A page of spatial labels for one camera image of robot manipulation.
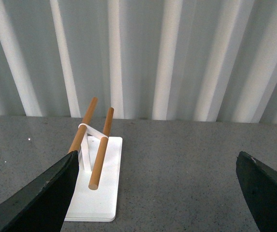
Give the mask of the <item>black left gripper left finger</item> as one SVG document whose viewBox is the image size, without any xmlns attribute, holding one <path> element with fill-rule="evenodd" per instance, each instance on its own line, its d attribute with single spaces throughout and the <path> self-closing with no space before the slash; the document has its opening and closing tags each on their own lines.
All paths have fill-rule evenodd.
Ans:
<svg viewBox="0 0 277 232">
<path fill-rule="evenodd" d="M 72 151 L 0 204 L 0 232 L 59 232 L 79 172 Z"/>
</svg>

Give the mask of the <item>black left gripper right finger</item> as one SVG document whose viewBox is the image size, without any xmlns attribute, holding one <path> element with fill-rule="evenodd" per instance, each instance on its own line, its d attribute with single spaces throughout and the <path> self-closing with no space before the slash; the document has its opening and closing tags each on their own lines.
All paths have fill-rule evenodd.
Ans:
<svg viewBox="0 0 277 232">
<path fill-rule="evenodd" d="M 259 230 L 277 232 L 277 171 L 241 151 L 236 174 Z"/>
</svg>

